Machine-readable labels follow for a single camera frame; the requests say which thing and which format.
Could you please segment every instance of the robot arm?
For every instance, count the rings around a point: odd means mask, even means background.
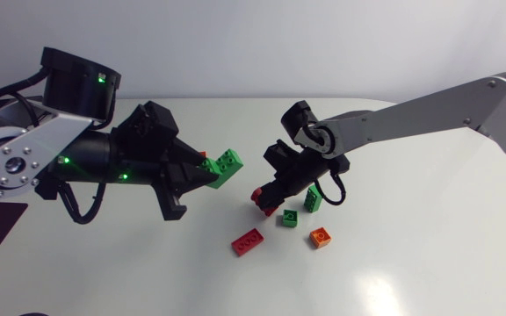
[[[281,123],[304,149],[297,153],[279,140],[265,152],[264,158],[277,170],[275,181],[257,189],[251,198],[267,216],[285,198],[311,183],[317,185],[317,178],[327,170],[336,180],[349,168],[343,154],[372,142],[469,127],[506,153],[506,73],[380,111],[347,112],[322,121],[302,101],[286,112]]]
[[[186,211],[179,198],[218,178],[198,168],[205,157],[177,138],[175,119],[159,104],[139,105],[111,133],[97,131],[112,120],[116,71],[47,47],[41,65],[37,74],[0,89],[0,97],[18,100],[0,100],[0,199],[32,189],[44,199],[59,195],[72,219],[86,224],[97,214],[106,183],[148,184],[163,218],[176,220]],[[18,94],[45,78],[42,104]],[[99,183],[85,215],[72,181]]]

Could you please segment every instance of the white tabletop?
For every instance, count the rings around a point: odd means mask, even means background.
[[[98,216],[73,223],[61,201],[34,193],[0,247],[0,315],[504,315],[506,154],[467,129],[361,147],[347,154],[347,200],[302,209],[305,192],[269,218],[249,200],[273,179],[264,150],[296,99],[164,99],[179,138],[209,156],[229,147],[245,166],[218,190],[184,195],[164,222],[150,187],[109,185]],[[325,119],[388,103],[310,99]],[[114,125],[137,100],[117,103]],[[322,186],[332,197],[328,176]],[[83,208],[96,185],[75,183]],[[279,223],[299,211],[295,228]],[[332,242],[314,249],[309,232]],[[230,243],[264,241],[237,257]]]

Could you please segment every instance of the lego brick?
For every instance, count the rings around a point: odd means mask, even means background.
[[[329,236],[323,227],[310,233],[309,238],[312,240],[316,248],[321,248],[331,242],[331,236]]]
[[[257,205],[257,206],[259,206],[259,196],[261,195],[262,192],[263,192],[263,190],[261,188],[256,188],[253,191],[253,194],[251,194],[251,200],[255,201],[255,205]],[[269,208],[261,209],[261,211],[264,212],[264,215],[269,217],[277,210],[277,208],[278,207],[269,207]]]
[[[256,228],[251,229],[245,235],[232,242],[232,248],[237,255],[242,256],[264,240],[263,235]]]
[[[306,200],[304,201],[304,207],[308,212],[315,212],[320,209],[320,204],[322,203],[322,195],[315,188],[315,185],[312,185],[307,189]]]
[[[228,149],[226,152],[216,160],[216,164],[220,169],[220,176],[218,180],[207,184],[207,186],[218,189],[220,188],[231,176],[237,172],[241,167],[243,167],[243,162],[240,159],[239,155],[232,150]]]
[[[206,158],[199,166],[201,169],[212,172],[216,175],[221,175],[220,167],[212,158]]]
[[[298,225],[298,212],[285,210],[284,215],[282,215],[282,225],[296,227]]]

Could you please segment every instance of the wire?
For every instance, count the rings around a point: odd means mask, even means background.
[[[109,126],[109,124],[111,124],[111,122],[112,122],[112,117],[114,116],[114,104],[115,103],[116,103],[116,90],[114,90],[112,92],[111,107],[109,108],[109,114],[106,117],[105,122],[103,122],[102,124],[99,124],[97,126],[91,125],[91,126],[87,127],[87,129],[91,130],[91,131],[96,131],[96,130],[100,130],[100,129],[103,129],[103,128]]]
[[[97,216],[98,209],[101,207],[101,202],[103,202],[103,196],[105,195],[106,183],[99,183],[97,187],[97,194],[95,195],[93,204],[91,208],[82,215],[79,212],[79,205],[76,201],[76,196],[74,195],[74,191],[71,190],[71,186],[69,183],[65,181],[60,181],[58,184],[58,193],[60,193],[61,201],[64,206],[66,206],[66,210],[68,211],[69,216],[77,223],[81,225],[85,225],[90,223],[95,216]]]
[[[317,181],[317,180],[314,181],[315,188],[320,192],[320,194],[322,195],[322,198],[325,200],[325,202],[327,202],[331,205],[341,205],[347,196],[347,191],[344,189],[343,181],[341,181],[341,178],[339,177],[339,175],[331,175],[331,178],[333,179],[333,181],[335,182],[335,184],[339,187],[339,190],[341,191],[341,198],[338,201],[333,201],[333,200],[329,199],[323,193],[322,187],[321,187],[319,181]]]
[[[22,80],[18,83],[12,83],[10,85],[4,86],[0,88],[0,97],[4,95],[11,94],[13,92],[21,91],[23,89],[26,89],[28,87],[31,87],[35,85],[36,83],[41,82],[44,78],[48,76],[50,73],[50,69],[48,68],[41,68],[38,73],[31,75],[30,77],[26,78],[25,80]]]
[[[34,127],[38,126],[40,124],[39,118],[36,117],[33,105],[30,102],[28,102],[28,100],[18,92],[11,92],[9,93],[9,95],[16,98],[17,101],[25,107],[25,110],[28,112],[28,116],[31,117],[31,123],[33,124],[33,126]]]

